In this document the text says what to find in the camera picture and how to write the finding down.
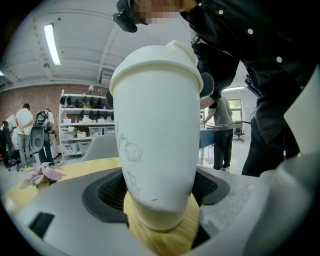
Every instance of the white cup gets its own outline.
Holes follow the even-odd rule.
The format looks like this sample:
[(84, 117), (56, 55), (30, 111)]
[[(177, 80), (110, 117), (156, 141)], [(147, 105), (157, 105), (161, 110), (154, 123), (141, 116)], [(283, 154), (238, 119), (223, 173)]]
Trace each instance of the white cup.
[(131, 53), (115, 70), (115, 129), (126, 185), (141, 221), (168, 231), (192, 192), (203, 81), (193, 50), (179, 41)]

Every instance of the black mesh grille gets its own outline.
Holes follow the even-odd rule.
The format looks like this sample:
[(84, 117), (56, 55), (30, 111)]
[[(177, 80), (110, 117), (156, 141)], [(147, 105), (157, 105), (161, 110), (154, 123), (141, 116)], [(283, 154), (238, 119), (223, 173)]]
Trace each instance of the black mesh grille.
[(123, 211), (127, 190), (124, 176), (118, 175), (99, 187), (98, 196), (108, 206)]
[(213, 193), (217, 188), (217, 183), (196, 172), (192, 194), (199, 206), (201, 205), (202, 198)]

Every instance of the white ceiling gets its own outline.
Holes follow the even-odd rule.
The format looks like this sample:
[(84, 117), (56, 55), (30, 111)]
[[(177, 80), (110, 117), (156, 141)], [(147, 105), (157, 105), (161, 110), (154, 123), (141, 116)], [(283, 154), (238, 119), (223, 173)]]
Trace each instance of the white ceiling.
[[(117, 0), (47, 0), (20, 25), (1, 61), (0, 92), (34, 85), (101, 83), (133, 51), (179, 40), (190, 45), (189, 25), (179, 15), (159, 24), (138, 25), (136, 33), (122, 31), (112, 20)], [(55, 66), (47, 46), (44, 25), (54, 25), (61, 61)], [(234, 82), (243, 82), (239, 67)]]

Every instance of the fluorescent light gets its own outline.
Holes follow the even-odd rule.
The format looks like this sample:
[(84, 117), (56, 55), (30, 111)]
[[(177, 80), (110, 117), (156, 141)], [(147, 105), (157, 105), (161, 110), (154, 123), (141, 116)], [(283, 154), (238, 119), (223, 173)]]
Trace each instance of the fluorescent light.
[(43, 29), (44, 29), (46, 43), (48, 45), (53, 63), (56, 66), (61, 65), (57, 48), (56, 48), (56, 43), (55, 43), (54, 26), (52, 26), (51, 24), (45, 25), (43, 26)]
[(244, 86), (239, 86), (239, 87), (233, 87), (233, 88), (227, 88), (227, 89), (224, 89), (223, 92), (225, 91), (232, 91), (232, 90), (238, 90), (238, 89), (243, 89)]

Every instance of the black jacket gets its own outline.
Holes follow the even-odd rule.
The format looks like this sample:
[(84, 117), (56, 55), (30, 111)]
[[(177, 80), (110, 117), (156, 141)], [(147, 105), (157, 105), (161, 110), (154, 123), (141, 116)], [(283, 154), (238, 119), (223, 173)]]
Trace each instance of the black jacket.
[(243, 62), (262, 96), (259, 131), (269, 143), (286, 125), (284, 113), (319, 61), (319, 25), (313, 2), (288, 0), (197, 0), (181, 16), (197, 34), (192, 48), (201, 72), (214, 79), (212, 98), (233, 81)]

